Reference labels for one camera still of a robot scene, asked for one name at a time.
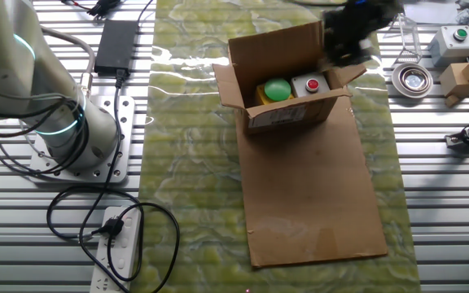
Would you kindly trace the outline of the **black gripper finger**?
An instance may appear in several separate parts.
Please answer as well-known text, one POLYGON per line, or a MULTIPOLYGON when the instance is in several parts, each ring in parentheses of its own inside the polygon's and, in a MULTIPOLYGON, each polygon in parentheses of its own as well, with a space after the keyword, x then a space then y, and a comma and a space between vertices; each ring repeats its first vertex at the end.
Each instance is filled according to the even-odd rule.
POLYGON ((351 52, 348 47, 331 36, 325 38, 323 52, 325 61, 331 66, 344 67, 349 64, 351 52))
POLYGON ((375 52, 373 44, 368 37, 359 41, 352 41, 348 47, 350 49, 350 60, 348 63, 351 65, 358 65, 371 60, 375 52))

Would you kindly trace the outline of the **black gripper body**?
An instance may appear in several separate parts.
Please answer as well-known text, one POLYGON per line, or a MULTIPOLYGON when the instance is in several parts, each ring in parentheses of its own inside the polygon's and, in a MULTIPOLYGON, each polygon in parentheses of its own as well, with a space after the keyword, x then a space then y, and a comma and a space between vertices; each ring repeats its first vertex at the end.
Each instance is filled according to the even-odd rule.
POLYGON ((399 0, 348 0, 342 8, 324 12, 323 22, 335 43, 359 42, 386 27, 401 10, 399 0))

